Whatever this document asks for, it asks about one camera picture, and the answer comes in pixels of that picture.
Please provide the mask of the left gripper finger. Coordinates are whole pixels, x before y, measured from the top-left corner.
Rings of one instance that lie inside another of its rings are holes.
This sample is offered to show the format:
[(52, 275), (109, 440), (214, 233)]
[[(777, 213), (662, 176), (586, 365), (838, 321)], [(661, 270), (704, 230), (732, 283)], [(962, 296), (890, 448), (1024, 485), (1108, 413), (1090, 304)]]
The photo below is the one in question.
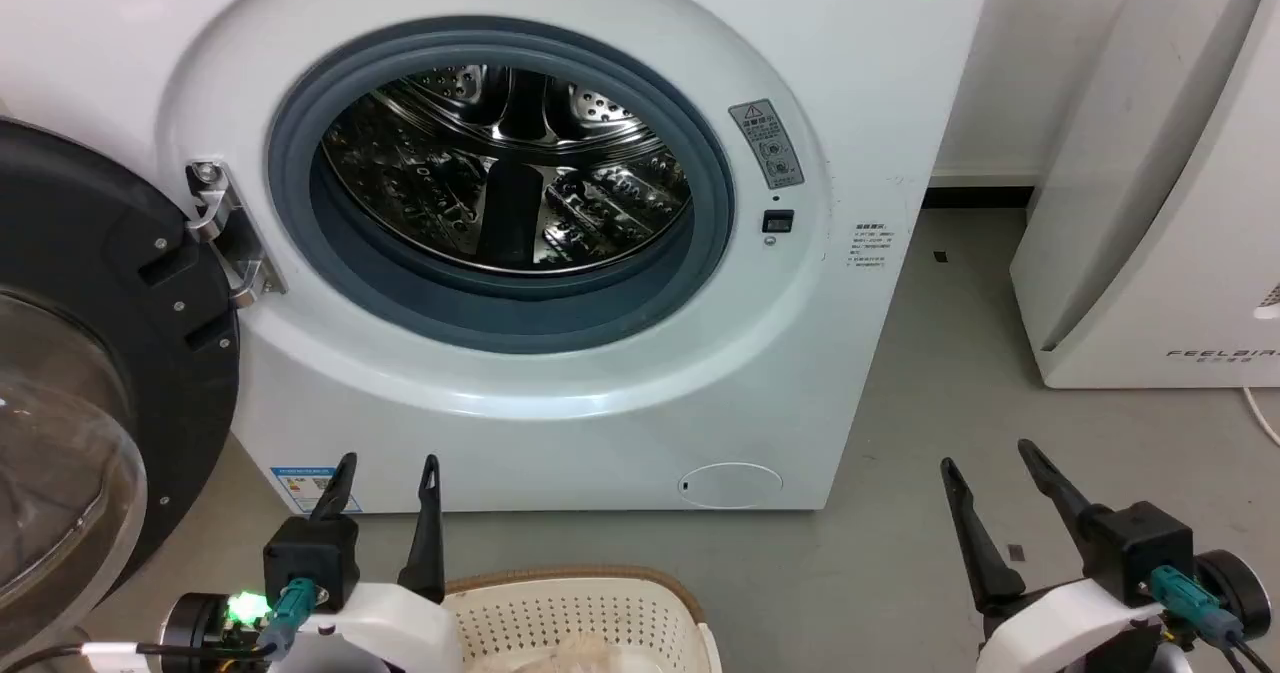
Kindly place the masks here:
[(347, 454), (342, 455), (333, 476), (310, 512), (310, 521), (337, 521), (344, 516), (357, 464), (358, 455), (356, 450), (348, 450)]
[(442, 604), (445, 599), (445, 563), (440, 462), (435, 454), (429, 454), (425, 461), (417, 495), (420, 509), (413, 540), (397, 583), (420, 598)]

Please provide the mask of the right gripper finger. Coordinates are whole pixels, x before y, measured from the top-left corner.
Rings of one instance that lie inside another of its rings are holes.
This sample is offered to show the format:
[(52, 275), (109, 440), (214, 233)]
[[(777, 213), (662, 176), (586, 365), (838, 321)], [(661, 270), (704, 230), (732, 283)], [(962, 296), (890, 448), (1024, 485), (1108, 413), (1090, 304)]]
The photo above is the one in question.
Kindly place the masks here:
[(1107, 505), (1093, 503), (1080, 493), (1036, 441), (1019, 439), (1018, 453), (1038, 491), (1053, 504), (1082, 560), (1092, 560), (1094, 519), (1107, 513)]
[(982, 615), (1011, 615), (1027, 590), (1024, 580), (1005, 563), (950, 455), (940, 463), (940, 473), (975, 609)]

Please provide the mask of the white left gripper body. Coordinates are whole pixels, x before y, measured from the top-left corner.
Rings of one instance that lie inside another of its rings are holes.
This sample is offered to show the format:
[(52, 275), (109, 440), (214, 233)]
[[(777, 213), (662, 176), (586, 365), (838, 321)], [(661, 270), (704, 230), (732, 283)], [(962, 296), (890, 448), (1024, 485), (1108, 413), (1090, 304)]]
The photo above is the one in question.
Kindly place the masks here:
[(360, 582), (312, 614), (271, 673), (465, 673), (454, 613), (394, 583)]

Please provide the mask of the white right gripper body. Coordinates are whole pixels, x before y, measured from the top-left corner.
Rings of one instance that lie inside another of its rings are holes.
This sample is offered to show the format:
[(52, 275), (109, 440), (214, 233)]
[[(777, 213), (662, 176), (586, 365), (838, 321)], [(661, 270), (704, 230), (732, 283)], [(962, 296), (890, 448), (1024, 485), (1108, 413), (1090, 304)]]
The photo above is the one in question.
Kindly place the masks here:
[(988, 637), (975, 673), (1193, 673), (1160, 603), (1129, 608), (1093, 580), (1050, 590)]

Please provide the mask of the metal washing machine door hinge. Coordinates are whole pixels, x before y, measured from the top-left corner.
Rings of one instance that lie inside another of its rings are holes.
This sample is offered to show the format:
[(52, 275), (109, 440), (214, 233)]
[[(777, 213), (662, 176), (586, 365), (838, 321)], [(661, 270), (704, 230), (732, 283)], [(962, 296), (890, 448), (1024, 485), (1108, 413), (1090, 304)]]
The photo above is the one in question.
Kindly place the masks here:
[(186, 175), (197, 211), (187, 223), (189, 235), (216, 253), (230, 287), (232, 307), (244, 310), (262, 296), (285, 296), (284, 276), (262, 243), (224, 162), (191, 161)]

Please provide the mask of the stainless steel washing machine drum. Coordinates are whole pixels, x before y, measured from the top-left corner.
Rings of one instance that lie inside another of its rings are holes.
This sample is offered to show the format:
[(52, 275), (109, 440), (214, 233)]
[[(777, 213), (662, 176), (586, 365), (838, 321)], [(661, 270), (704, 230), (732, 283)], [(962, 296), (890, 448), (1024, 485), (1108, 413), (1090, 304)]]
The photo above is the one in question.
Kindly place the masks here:
[(500, 64), (387, 82), (330, 122), (321, 152), (394, 241), (484, 275), (598, 273), (658, 248), (692, 214), (682, 162), (626, 104)]

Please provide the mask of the black washer door with glass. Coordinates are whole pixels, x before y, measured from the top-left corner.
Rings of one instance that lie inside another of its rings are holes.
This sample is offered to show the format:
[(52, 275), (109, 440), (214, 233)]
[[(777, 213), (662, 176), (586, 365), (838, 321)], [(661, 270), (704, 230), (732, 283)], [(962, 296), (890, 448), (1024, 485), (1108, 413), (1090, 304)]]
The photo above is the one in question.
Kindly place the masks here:
[(164, 545), (230, 432), (216, 249), (105, 155), (0, 120), (0, 668)]

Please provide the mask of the blue energy label sticker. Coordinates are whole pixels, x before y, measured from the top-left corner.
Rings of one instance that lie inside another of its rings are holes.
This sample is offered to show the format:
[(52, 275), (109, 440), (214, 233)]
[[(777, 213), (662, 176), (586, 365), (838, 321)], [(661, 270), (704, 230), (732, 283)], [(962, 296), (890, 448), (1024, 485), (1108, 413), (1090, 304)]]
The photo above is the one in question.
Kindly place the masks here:
[(334, 464), (329, 464), (329, 467), (273, 467), (270, 473), (291, 505), (300, 514), (310, 516), (334, 479), (337, 468)]

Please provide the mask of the cream perforated laundry basket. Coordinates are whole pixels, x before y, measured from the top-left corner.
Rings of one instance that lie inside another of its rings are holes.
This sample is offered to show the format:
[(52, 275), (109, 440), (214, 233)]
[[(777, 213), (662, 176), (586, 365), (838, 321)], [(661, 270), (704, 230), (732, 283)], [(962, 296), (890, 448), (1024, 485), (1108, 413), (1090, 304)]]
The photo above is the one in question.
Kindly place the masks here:
[(465, 673), (724, 673), (698, 599), (636, 566), (451, 581)]

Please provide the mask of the white front-load washing machine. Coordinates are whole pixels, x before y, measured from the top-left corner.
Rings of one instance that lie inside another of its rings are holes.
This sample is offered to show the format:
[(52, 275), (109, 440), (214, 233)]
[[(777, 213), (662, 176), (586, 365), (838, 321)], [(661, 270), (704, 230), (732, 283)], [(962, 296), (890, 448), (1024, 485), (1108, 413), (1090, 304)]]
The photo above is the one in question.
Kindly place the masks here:
[[(701, 464), (764, 464), (763, 509), (826, 504), (904, 249), (988, 0), (0, 0), (0, 120), (120, 164), (196, 218), (186, 166), (220, 161), (288, 287), (244, 310), (230, 432), (273, 467), (356, 450), (364, 513), (696, 509)], [(664, 322), (609, 345), (499, 354), (421, 339), (328, 287), (270, 200), (268, 139), (300, 77), (406, 20), (511, 17), (602, 38), (685, 90), (719, 136), (737, 212), (724, 258)], [(768, 189), (731, 105), (769, 99), (805, 184)], [(768, 209), (796, 212), (763, 234)], [(850, 267), (856, 223), (886, 267)]]

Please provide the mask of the round filter cover panel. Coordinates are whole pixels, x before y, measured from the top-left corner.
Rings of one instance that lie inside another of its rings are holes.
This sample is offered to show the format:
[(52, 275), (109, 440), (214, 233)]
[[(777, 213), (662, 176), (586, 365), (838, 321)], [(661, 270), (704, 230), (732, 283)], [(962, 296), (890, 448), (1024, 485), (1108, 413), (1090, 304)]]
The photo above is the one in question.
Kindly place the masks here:
[(710, 511), (760, 508), (783, 490), (780, 473), (746, 462), (701, 464), (678, 482), (681, 499), (689, 505)]

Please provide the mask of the small printed text label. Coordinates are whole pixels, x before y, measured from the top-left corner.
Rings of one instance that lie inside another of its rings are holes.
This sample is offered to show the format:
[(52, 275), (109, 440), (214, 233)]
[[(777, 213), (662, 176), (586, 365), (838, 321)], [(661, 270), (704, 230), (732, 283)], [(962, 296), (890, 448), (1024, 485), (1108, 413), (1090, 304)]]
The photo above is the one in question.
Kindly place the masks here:
[(864, 221), (852, 228), (846, 264), (850, 267), (878, 269), (890, 262), (896, 241), (895, 228), (887, 223)]

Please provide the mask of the white air purifier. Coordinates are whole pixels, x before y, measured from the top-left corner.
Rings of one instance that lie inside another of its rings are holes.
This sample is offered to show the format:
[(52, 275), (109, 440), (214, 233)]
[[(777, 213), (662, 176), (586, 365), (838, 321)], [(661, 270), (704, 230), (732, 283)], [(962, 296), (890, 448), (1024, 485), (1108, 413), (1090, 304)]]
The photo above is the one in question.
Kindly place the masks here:
[(1280, 0), (1123, 0), (1010, 275), (1052, 389), (1280, 389)]

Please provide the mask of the grey warning sticker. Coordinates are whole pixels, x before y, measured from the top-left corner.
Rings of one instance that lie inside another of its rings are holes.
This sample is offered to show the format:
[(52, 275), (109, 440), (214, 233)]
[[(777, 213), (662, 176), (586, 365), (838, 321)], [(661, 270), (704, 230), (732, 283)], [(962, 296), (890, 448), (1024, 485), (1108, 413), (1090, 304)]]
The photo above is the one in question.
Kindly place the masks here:
[(805, 184), (795, 146), (769, 99), (731, 105), (728, 113), (750, 146), (768, 189)]

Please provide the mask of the black wall baseboard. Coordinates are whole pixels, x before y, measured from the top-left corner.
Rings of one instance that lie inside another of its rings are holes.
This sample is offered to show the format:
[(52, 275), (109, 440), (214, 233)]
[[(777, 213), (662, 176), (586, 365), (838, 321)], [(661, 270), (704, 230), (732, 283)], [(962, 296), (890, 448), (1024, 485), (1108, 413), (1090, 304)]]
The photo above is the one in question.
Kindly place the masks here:
[(931, 186), (922, 209), (1027, 209), (1033, 186)]

